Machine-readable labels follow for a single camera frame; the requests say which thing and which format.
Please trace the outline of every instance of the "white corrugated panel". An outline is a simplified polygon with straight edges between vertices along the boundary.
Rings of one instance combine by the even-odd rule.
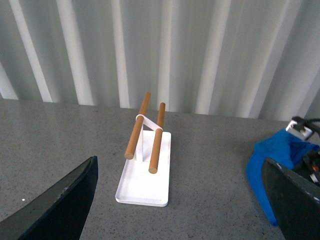
[[[0,33],[4,99],[320,117],[320,1],[9,0]]]

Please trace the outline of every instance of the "gray countertop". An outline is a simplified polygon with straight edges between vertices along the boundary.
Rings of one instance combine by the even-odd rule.
[[[245,170],[254,143],[287,122],[167,112],[169,202],[151,207],[115,199],[136,114],[0,99],[0,221],[96,155],[99,178],[82,240],[284,239],[265,217]],[[147,116],[156,121],[157,114]]]

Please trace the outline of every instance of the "white tray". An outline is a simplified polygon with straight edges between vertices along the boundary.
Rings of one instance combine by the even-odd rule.
[[[137,146],[133,159],[126,160],[115,194],[117,202],[154,207],[165,207],[168,204],[171,133],[162,133],[158,171],[151,174],[149,163],[154,138],[154,131],[144,130],[143,160],[140,157],[137,159],[141,146]]]

